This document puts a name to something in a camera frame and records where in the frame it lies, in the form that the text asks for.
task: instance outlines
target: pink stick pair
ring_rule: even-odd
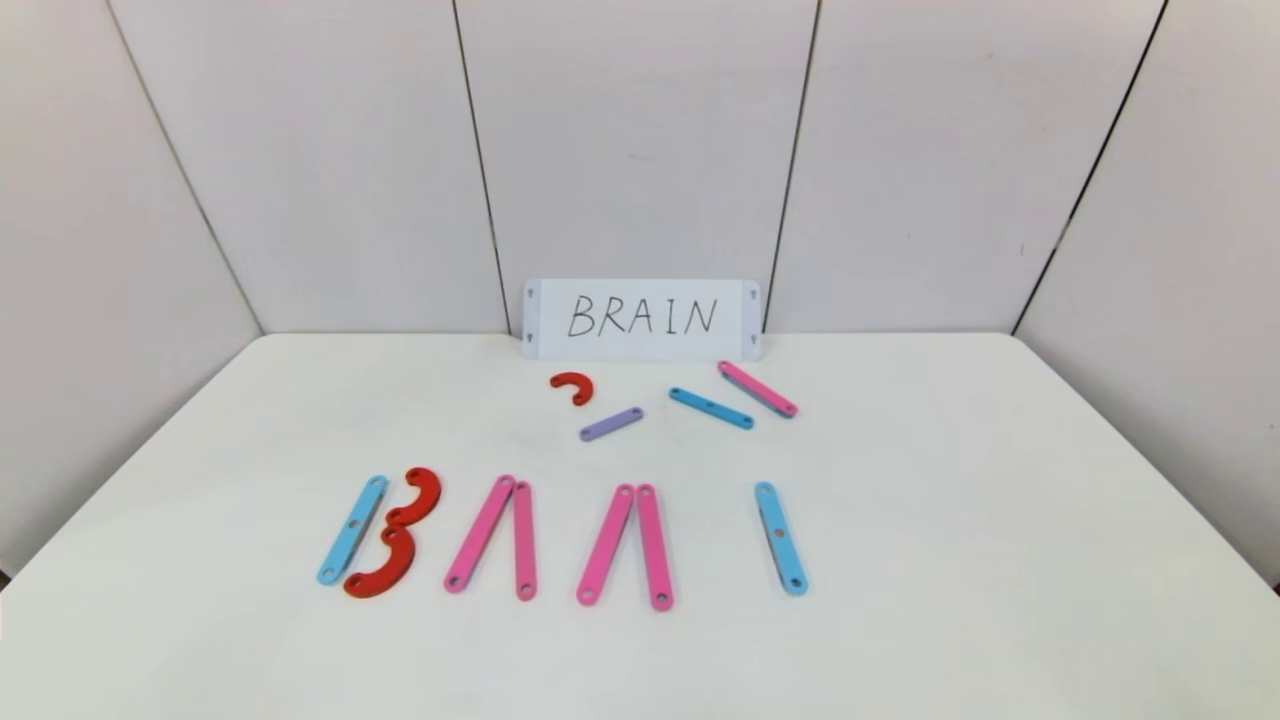
[[[586,561],[582,582],[577,585],[577,601],[590,606],[600,600],[604,580],[609,577],[609,566],[613,565],[613,555],[627,527],[632,501],[636,502],[636,514],[640,516],[640,543],[644,546],[645,574],[649,575],[649,602],[654,610],[666,612],[676,602],[676,596],[671,592],[667,546],[662,539],[662,520],[658,516],[658,491],[649,484],[639,488],[622,484],[614,491],[613,502],[604,515],[604,525],[595,538],[591,557]]]
[[[444,589],[462,592],[475,573],[480,556],[484,555],[489,538],[507,507],[507,498],[516,497],[516,597],[532,600],[538,594],[538,568],[534,553],[534,488],[511,475],[502,475],[489,491],[489,497],[480,506],[467,538],[462,541],[458,556],[444,577]]]

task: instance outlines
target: white table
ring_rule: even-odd
[[[0,715],[122,717],[1280,717],[1280,601],[1015,340],[771,337],[750,369],[531,363],[499,336],[274,336],[236,359],[0,596]],[[585,407],[548,378],[581,370]],[[678,384],[754,430],[666,397]],[[631,405],[641,423],[576,432]],[[314,579],[361,484],[444,483],[390,592]],[[539,596],[509,514],[445,569],[494,478],[534,484]],[[778,487],[812,589],[778,584]],[[617,483],[658,487],[676,607],[635,521],[573,589]],[[370,534],[352,568],[385,550]]]

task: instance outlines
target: plastic strip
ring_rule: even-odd
[[[471,573],[475,571],[476,564],[480,562],[480,556],[484,555],[485,546],[489,544],[489,537],[493,536],[493,529],[498,525],[498,519],[507,506],[507,498],[511,497],[515,484],[516,478],[511,475],[502,475],[493,483],[489,497],[480,506],[480,514],[476,515],[475,523],[471,524],[471,530],[467,532],[466,539],[462,541],[458,556],[453,559],[453,565],[449,566],[449,574],[444,577],[444,589],[462,592],[467,587],[467,582],[471,580]]]
[[[728,361],[721,361],[716,366],[719,368],[721,375],[723,375],[726,380],[737,386],[739,389],[746,395],[750,395],[755,400],[763,402],[778,415],[782,415],[783,418],[796,416],[799,407],[796,407],[794,402],[782,397],[777,392],[773,392],[769,386],[762,383],[751,375],[748,375],[737,365]]]
[[[666,612],[676,603],[676,596],[671,591],[667,544],[662,538],[662,519],[658,512],[658,491],[653,486],[636,488],[636,515],[640,516],[640,543],[644,546],[645,574],[649,575],[649,602],[654,610]]]
[[[718,402],[712,402],[710,400],[694,395],[687,389],[673,387],[671,388],[671,392],[668,392],[667,395],[671,396],[671,398],[675,400],[676,402],[682,402],[692,407],[694,410],[701,410],[703,413],[707,413],[712,418],[718,418],[731,425],[737,425],[745,430],[749,430],[753,427],[755,427],[755,420],[753,420],[750,415],[739,413],[732,407],[724,407]]]
[[[625,428],[631,423],[643,419],[644,419],[644,410],[639,407],[631,407],[628,410],[618,413],[617,415],[611,415],[600,420],[599,423],[582,428],[577,433],[577,437],[582,438],[582,442],[591,442],[593,439],[607,436],[618,428]]]
[[[777,488],[772,483],[756,483],[755,503],[760,507],[760,520],[764,523],[764,534],[769,538],[769,550],[773,551],[773,564],[778,568],[782,589],[788,594],[804,594],[809,589],[809,578],[800,565],[800,555],[791,539],[787,519],[782,514]]]
[[[516,597],[530,601],[538,594],[538,556],[534,552],[534,488],[516,483]]]
[[[586,561],[586,570],[582,573],[582,582],[577,584],[577,601],[591,606],[600,600],[604,592],[604,580],[609,577],[609,565],[613,564],[613,555],[618,551],[618,542],[622,539],[622,530],[627,527],[627,515],[631,512],[631,502],[635,500],[635,488],[627,484],[618,486],[613,492],[613,502],[604,515],[604,525],[595,538],[595,547],[591,548],[591,557]]]
[[[333,547],[329,548],[324,565],[316,573],[316,580],[321,585],[332,585],[342,579],[342,574],[351,565],[352,556],[356,555],[356,548],[360,547],[360,541],[365,539],[369,521],[374,518],[374,512],[378,512],[378,505],[383,501],[384,495],[387,495],[385,475],[374,475],[365,483],[365,489],[356,498],[356,506],[351,509],[351,515],[347,516],[342,530],[333,541]]]

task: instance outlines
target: red curved piece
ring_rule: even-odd
[[[413,564],[413,536],[402,525],[388,525],[381,534],[383,544],[390,548],[390,557],[372,573],[352,573],[342,589],[351,597],[374,597],[389,591]]]
[[[591,396],[595,395],[595,384],[591,383],[591,378],[584,375],[582,373],[561,373],[558,375],[552,375],[552,387],[561,387],[564,384],[577,387],[577,392],[573,393],[573,405],[586,405],[591,400]]]
[[[426,518],[440,502],[440,478],[426,468],[413,468],[404,473],[404,482],[419,489],[417,498],[408,505],[393,507],[387,512],[388,525],[407,527]]]

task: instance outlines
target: wall seam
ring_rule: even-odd
[[[111,24],[115,26],[115,33],[120,38],[120,45],[124,47],[124,54],[129,58],[129,65],[133,67],[133,74],[138,78],[138,86],[142,87],[142,96],[147,99],[147,106],[151,108],[151,117],[156,120],[156,127],[160,128],[160,136],[164,137],[165,146],[169,147],[169,155],[173,158],[175,165],[178,165],[178,173],[182,174],[182,182],[187,186],[187,192],[191,195],[192,202],[196,204],[196,210],[200,211],[200,219],[205,223],[205,229],[209,231],[209,238],[214,241],[214,247],[218,249],[218,256],[223,259],[223,264],[227,265],[227,272],[232,277],[232,282],[236,283],[236,291],[239,292],[241,300],[244,301],[244,307],[248,309],[248,314],[253,318],[253,324],[257,325],[257,334],[264,336],[266,331],[262,328],[262,320],[257,316],[257,310],[253,309],[253,304],[250,302],[248,295],[244,292],[244,286],[241,283],[239,275],[236,274],[236,268],[232,266],[232,261],[227,258],[227,251],[223,249],[221,241],[218,240],[218,233],[214,232],[214,224],[209,222],[209,214],[205,213],[205,205],[200,201],[200,196],[196,195],[196,188],[191,184],[191,177],[187,174],[187,168],[182,164],[182,158],[178,156],[178,150],[173,146],[173,138],[169,137],[169,129],[164,126],[164,120],[160,118],[160,111],[156,110],[155,100],[151,97],[151,90],[147,87],[146,79],[142,77],[142,69],[138,68],[138,61],[133,56],[133,49],[129,47],[129,41],[124,37],[124,28],[120,27],[120,18],[115,14],[115,5],[111,0],[102,0],[106,4],[106,12],[111,15]]]
[[[1023,320],[1027,318],[1027,311],[1036,300],[1036,293],[1039,292],[1039,286],[1044,282],[1044,275],[1048,274],[1048,269],[1053,264],[1053,258],[1057,256],[1057,249],[1062,245],[1062,240],[1066,237],[1066,231],[1071,227],[1071,220],[1075,219],[1075,211],[1080,209],[1084,193],[1088,192],[1089,183],[1093,182],[1093,174],[1098,172],[1098,165],[1102,163],[1102,155],[1106,154],[1107,145],[1111,143],[1111,135],[1115,133],[1116,126],[1120,123],[1120,115],[1124,114],[1124,108],[1129,104],[1129,95],[1133,94],[1133,87],[1138,83],[1138,76],[1142,74],[1142,65],[1147,61],[1147,53],[1151,51],[1151,44],[1156,40],[1156,32],[1160,31],[1160,22],[1165,18],[1165,9],[1167,8],[1169,0],[1164,0],[1160,4],[1160,12],[1156,13],[1156,22],[1151,26],[1151,35],[1147,36],[1147,45],[1143,46],[1142,55],[1138,56],[1138,64],[1133,69],[1133,76],[1129,77],[1129,87],[1125,88],[1124,96],[1120,99],[1120,106],[1116,108],[1116,114],[1111,118],[1111,127],[1107,128],[1107,135],[1102,137],[1102,145],[1098,147],[1098,154],[1093,156],[1093,165],[1089,168],[1089,174],[1084,176],[1084,184],[1080,186],[1080,192],[1075,196],[1071,211],[1068,213],[1066,222],[1062,223],[1062,231],[1057,233],[1053,249],[1050,250],[1048,258],[1044,259],[1041,274],[1036,278],[1036,284],[1032,286],[1032,292],[1027,296],[1027,302],[1023,304],[1023,311],[1018,314],[1018,320],[1014,322],[1014,329],[1010,331],[1009,334],[1018,334],[1018,328],[1023,325]]]
[[[489,201],[489,176],[484,169],[484,152],[480,151],[480,124],[476,123],[476,104],[471,96],[471,72],[467,69],[467,51],[462,45],[462,19],[458,17],[458,0],[453,3],[453,29],[458,33],[458,56],[462,58],[462,82],[467,87],[467,110],[471,113],[471,133],[476,141],[476,161],[480,164],[480,186],[484,190],[484,209],[489,215],[489,242],[493,245],[493,261],[498,268],[498,292],[502,293],[502,316],[507,319],[507,334],[511,334],[511,307],[507,305],[507,283],[502,277],[502,254],[498,252],[498,232],[493,227],[493,204]]]
[[[796,151],[800,149],[800,126],[804,122],[804,106],[809,99],[809,74],[813,72],[813,50],[818,45],[818,20],[822,18],[822,0],[813,6],[813,29],[809,33],[809,58],[804,65],[804,83],[800,86],[800,108],[796,110],[796,132],[791,136],[791,161],[787,164],[787,183],[782,190],[782,213],[778,217],[778,238],[773,245],[773,268],[769,270],[769,292],[764,299],[764,318],[760,332],[769,324],[769,309],[773,307],[773,287],[778,278],[778,258],[782,255],[782,231],[787,224],[787,204],[791,201],[791,177],[796,170]]]

